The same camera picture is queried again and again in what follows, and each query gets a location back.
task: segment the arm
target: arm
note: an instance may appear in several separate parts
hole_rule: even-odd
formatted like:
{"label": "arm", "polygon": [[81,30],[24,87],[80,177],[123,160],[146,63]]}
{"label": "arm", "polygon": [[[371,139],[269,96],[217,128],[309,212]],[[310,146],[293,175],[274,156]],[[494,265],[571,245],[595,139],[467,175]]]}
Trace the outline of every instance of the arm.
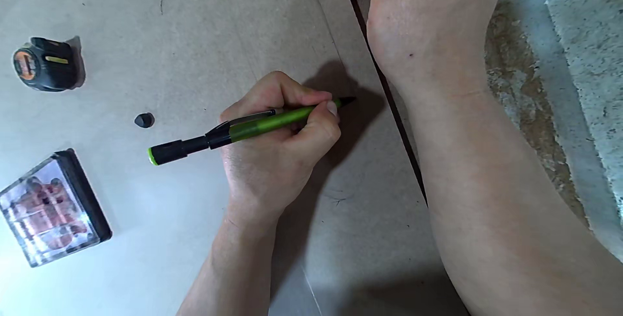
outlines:
{"label": "arm", "polygon": [[222,113],[224,121],[271,108],[316,104],[298,133],[283,128],[222,148],[229,204],[179,316],[268,314],[277,220],[340,136],[331,93],[302,87],[281,72],[266,75]]}
{"label": "arm", "polygon": [[447,272],[474,315],[619,315],[623,265],[558,196],[491,96],[496,0],[371,0],[368,38],[406,101]]}

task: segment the green mechanical pencil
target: green mechanical pencil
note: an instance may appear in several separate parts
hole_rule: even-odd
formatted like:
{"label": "green mechanical pencil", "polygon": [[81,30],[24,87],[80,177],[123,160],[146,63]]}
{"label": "green mechanical pencil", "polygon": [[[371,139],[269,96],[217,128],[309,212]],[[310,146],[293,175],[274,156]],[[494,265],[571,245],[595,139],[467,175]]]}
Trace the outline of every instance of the green mechanical pencil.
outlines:
{"label": "green mechanical pencil", "polygon": [[[342,97],[333,101],[338,108],[341,108],[351,103],[353,100],[354,97]],[[177,140],[153,146],[147,153],[153,165],[170,163],[171,161],[185,158],[191,153],[203,151],[208,148],[214,150],[234,142],[286,127],[292,123],[304,121],[315,107],[315,105],[306,106],[281,114],[277,114],[274,109],[271,109],[240,119],[226,121],[203,136],[191,138],[186,141]]]}

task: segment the fingernail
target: fingernail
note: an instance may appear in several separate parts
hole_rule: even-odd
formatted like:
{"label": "fingernail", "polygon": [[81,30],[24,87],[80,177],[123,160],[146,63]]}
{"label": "fingernail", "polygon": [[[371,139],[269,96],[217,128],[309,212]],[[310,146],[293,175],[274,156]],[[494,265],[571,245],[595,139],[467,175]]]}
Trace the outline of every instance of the fingernail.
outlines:
{"label": "fingernail", "polygon": [[338,117],[338,106],[335,105],[334,101],[327,102],[326,109],[328,109],[331,114],[335,115],[336,118]]}

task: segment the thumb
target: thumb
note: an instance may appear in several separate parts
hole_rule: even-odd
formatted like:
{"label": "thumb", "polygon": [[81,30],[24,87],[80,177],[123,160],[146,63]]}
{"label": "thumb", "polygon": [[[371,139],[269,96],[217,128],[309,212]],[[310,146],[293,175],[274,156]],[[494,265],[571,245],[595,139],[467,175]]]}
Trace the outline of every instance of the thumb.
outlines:
{"label": "thumb", "polygon": [[305,127],[287,140],[293,154],[314,166],[338,141],[338,108],[334,101],[317,105],[307,118]]}

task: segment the tape measure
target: tape measure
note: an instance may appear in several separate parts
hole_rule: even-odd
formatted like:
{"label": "tape measure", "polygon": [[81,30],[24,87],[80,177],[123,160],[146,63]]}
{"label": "tape measure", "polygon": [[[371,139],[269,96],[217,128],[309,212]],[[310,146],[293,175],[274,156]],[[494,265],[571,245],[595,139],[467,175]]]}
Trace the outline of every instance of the tape measure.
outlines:
{"label": "tape measure", "polygon": [[13,65],[21,81],[35,90],[65,91],[78,82],[74,52],[66,42],[31,37],[13,55]]}

